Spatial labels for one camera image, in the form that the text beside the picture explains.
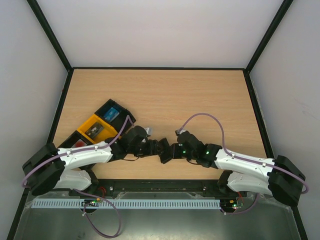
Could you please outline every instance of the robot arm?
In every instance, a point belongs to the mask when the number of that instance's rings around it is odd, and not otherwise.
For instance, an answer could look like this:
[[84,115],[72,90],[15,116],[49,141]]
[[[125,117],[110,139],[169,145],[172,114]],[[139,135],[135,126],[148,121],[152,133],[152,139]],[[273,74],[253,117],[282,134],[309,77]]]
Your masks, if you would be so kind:
[[[277,159],[257,158],[228,150],[230,156],[221,146],[203,144],[188,131],[179,134],[177,143],[171,146],[166,138],[160,141],[148,139],[146,130],[141,126],[135,126],[109,146],[112,140],[108,138],[94,145],[77,148],[57,149],[53,143],[45,145],[22,167],[27,175],[39,164],[56,156],[55,161],[49,161],[27,180],[32,194],[42,195],[59,188],[84,190],[91,185],[90,173],[73,169],[121,160],[127,154],[140,158],[158,155],[163,164],[171,159],[196,160],[203,167],[226,170],[218,181],[220,191],[226,194],[257,192],[272,195],[283,204],[296,206],[303,188],[298,180],[271,167],[286,169],[304,180],[305,176],[284,156],[278,156]],[[235,156],[261,164],[240,160]]]
[[306,177],[287,157],[279,155],[273,159],[240,154],[223,149],[220,145],[203,144],[188,131],[179,134],[177,142],[172,145],[173,159],[196,160],[206,168],[227,170],[218,182],[221,192],[246,191],[268,194],[285,205],[298,205],[303,184],[277,168],[284,169],[303,181]]

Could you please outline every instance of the metal floor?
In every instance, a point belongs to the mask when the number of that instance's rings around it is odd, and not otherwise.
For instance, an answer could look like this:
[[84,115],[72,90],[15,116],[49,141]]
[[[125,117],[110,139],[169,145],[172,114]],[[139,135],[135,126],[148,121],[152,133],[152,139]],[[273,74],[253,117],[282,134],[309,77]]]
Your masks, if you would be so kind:
[[[245,202],[249,205],[250,199],[245,198]],[[292,212],[263,200],[248,213],[234,216],[225,216],[214,209],[121,209],[120,213],[123,227],[117,240],[300,239]],[[107,235],[113,235],[118,229],[113,209],[98,209],[90,218]],[[14,239],[105,238],[96,234],[80,209],[30,208],[29,205],[22,214]]]

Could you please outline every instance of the wooden surface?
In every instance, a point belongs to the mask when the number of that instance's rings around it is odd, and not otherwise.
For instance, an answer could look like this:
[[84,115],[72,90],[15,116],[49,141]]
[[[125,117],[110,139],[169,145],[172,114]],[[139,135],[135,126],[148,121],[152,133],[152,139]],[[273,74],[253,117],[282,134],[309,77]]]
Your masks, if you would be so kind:
[[[227,148],[265,157],[242,71],[76,69],[53,141],[56,146],[108,99],[131,111],[136,125],[152,127],[151,139],[177,142],[175,130],[191,115],[209,113],[221,121]],[[185,129],[203,143],[222,143],[219,126],[207,116],[197,116]],[[222,173],[185,159],[161,164],[158,156],[99,163],[93,171],[99,179],[218,179]]]

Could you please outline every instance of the purple cable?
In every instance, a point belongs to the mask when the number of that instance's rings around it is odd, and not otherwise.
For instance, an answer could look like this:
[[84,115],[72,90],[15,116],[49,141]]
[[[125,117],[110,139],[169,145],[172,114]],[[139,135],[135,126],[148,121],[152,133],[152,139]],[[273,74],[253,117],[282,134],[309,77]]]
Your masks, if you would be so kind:
[[238,214],[245,214],[247,212],[249,212],[251,209],[254,208],[255,205],[257,205],[257,202],[259,200],[259,193],[256,195],[254,202],[252,203],[252,205],[250,207],[248,207],[246,210],[243,211],[239,211],[239,212],[225,212],[222,208],[221,208],[221,212],[223,212],[226,215],[238,215]]
[[[181,130],[184,129],[184,127],[187,125],[187,123],[188,123],[191,119],[193,119],[194,117],[199,116],[199,115],[208,116],[208,117],[214,119],[214,120],[218,123],[218,125],[219,125],[219,127],[220,127],[220,129],[221,129],[221,133],[222,133],[222,147],[223,147],[223,150],[225,151],[226,154],[228,154],[228,155],[231,156],[231,157],[234,157],[235,159],[243,160],[243,161],[246,161],[246,162],[249,162],[249,163],[258,164],[258,165],[262,165],[262,164],[263,164],[263,162],[260,162],[260,161],[255,161],[255,160],[252,160],[252,159],[248,159],[248,158],[241,157],[241,156],[236,156],[236,155],[233,156],[232,153],[229,152],[229,151],[227,150],[227,148],[226,148],[226,144],[225,144],[225,131],[224,131],[224,128],[222,127],[222,124],[220,123],[220,121],[219,121],[216,117],[212,116],[212,115],[209,114],[209,113],[201,112],[201,113],[196,113],[196,114],[192,115],[192,116],[189,117],[189,119],[182,125],[182,127],[179,128],[178,132],[181,132]],[[283,173],[285,173],[285,174],[288,174],[289,176],[293,177],[294,179],[296,179],[296,180],[298,180],[300,183],[302,183],[302,184],[305,186],[305,190],[302,191],[301,194],[306,194],[307,192],[309,192],[309,186],[307,185],[307,183],[306,183],[303,179],[301,179],[300,177],[294,175],[292,172],[289,172],[289,171],[287,171],[287,170],[285,170],[285,169],[283,169],[283,168],[281,168],[281,167],[278,167],[278,166],[275,166],[275,165],[272,165],[272,164],[269,164],[269,163],[266,163],[265,165],[268,166],[268,167],[271,167],[271,168],[273,168],[273,169],[276,169],[276,170],[278,170],[278,171],[281,171],[281,172],[283,172]]]
[[83,207],[83,213],[85,213],[84,215],[86,216],[86,219],[88,219],[91,227],[93,228],[93,230],[99,234],[101,237],[103,238],[106,238],[106,239],[113,239],[113,238],[116,238],[120,235],[120,230],[121,230],[121,225],[122,225],[122,218],[121,218],[121,215],[120,215],[120,212],[119,210],[116,208],[116,206],[110,202],[109,200],[101,197],[101,196],[97,196],[97,195],[92,195],[92,194],[89,194],[89,193],[85,193],[83,191],[80,191],[80,190],[77,190],[77,189],[73,189],[75,190],[76,192],[78,192],[79,194],[82,194],[82,195],[85,195],[85,196],[88,196],[88,197],[93,197],[93,198],[99,198],[99,199],[102,199],[103,201],[107,202],[108,204],[111,205],[111,207],[113,207],[113,209],[116,211],[116,214],[118,215],[118,221],[119,221],[119,227],[118,227],[118,230],[116,231],[115,235],[113,236],[109,236],[109,235],[106,235],[104,233],[102,233],[101,231],[99,231],[96,226],[93,224],[93,222],[90,220],[90,218],[88,217],[88,214],[86,213],[86,207],[87,205],[89,205],[89,203],[85,204],[84,207]]
[[[134,125],[134,123],[132,122],[131,118],[129,115],[126,116],[125,118],[125,121],[124,121],[124,124],[122,125],[120,131],[118,132],[118,134],[114,137],[114,139],[112,139],[111,142],[109,142],[107,145],[105,146],[99,146],[98,149],[105,149],[107,147],[109,147],[111,144],[113,144],[117,139],[118,137],[121,135],[121,133],[124,131],[125,127],[126,127],[126,124],[127,122],[130,121],[130,123],[132,125]],[[90,151],[90,150],[95,150],[96,148],[93,146],[93,147],[88,147],[88,148],[81,148],[81,149],[75,149],[73,151],[70,152],[70,154],[75,154],[75,153],[80,153],[80,152],[84,152],[84,151]],[[59,155],[55,155],[53,157],[50,157],[49,159],[43,161],[42,163],[40,163],[38,166],[36,166],[34,169],[32,169],[22,180],[21,182],[21,186],[23,188],[28,188],[29,186],[27,185],[27,180],[28,178],[30,178],[30,176],[32,174],[34,174],[37,170],[39,170],[40,168],[42,168],[44,165],[48,164],[48,163],[51,163],[53,160],[56,160],[60,157],[64,157],[64,156],[67,156],[67,153],[62,153],[62,154],[59,154]]]

